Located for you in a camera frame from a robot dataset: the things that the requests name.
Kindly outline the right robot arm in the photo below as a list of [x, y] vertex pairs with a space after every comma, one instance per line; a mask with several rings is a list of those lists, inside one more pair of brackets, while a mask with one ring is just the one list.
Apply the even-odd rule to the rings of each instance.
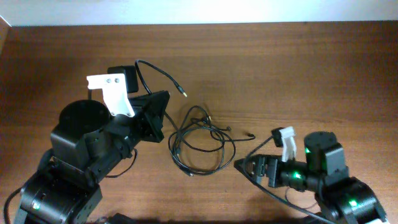
[[[314, 193], [320, 214], [309, 212], [274, 194], [281, 203], [307, 214], [309, 223], [387, 223], [387, 215], [373, 190], [349, 174], [343, 146], [333, 132], [317, 131], [304, 138], [306, 160], [296, 160], [297, 146], [293, 128], [272, 130], [271, 139], [282, 154], [257, 154], [251, 151], [236, 160], [234, 167], [252, 184], [269, 194], [270, 188], [286, 187]], [[261, 184], [268, 179], [268, 188]]]

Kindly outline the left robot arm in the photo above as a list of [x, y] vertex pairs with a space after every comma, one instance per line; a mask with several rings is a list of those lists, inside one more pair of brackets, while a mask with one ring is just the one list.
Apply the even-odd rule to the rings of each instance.
[[15, 223], [85, 223], [102, 199], [100, 182], [140, 141], [161, 142], [167, 91], [128, 99], [133, 117], [111, 116], [95, 100], [67, 105], [36, 173], [21, 187]]

